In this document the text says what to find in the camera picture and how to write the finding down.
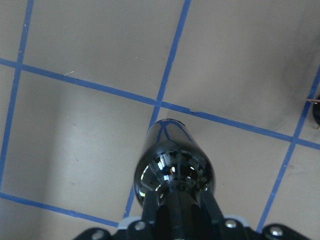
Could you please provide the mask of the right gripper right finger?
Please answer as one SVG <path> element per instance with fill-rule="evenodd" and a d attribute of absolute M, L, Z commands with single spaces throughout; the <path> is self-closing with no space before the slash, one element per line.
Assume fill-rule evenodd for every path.
<path fill-rule="evenodd" d="M 200 192 L 200 209 L 205 220 L 212 225 L 219 224 L 224 219 L 213 193 L 208 190 Z"/>

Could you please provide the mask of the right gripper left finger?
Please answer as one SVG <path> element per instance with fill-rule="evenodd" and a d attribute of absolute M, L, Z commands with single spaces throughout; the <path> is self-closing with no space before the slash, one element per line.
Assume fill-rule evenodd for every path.
<path fill-rule="evenodd" d="M 141 217 L 142 221 L 154 225 L 156 223 L 158 208 L 158 193 L 156 191 L 148 191 L 143 200 Z"/>

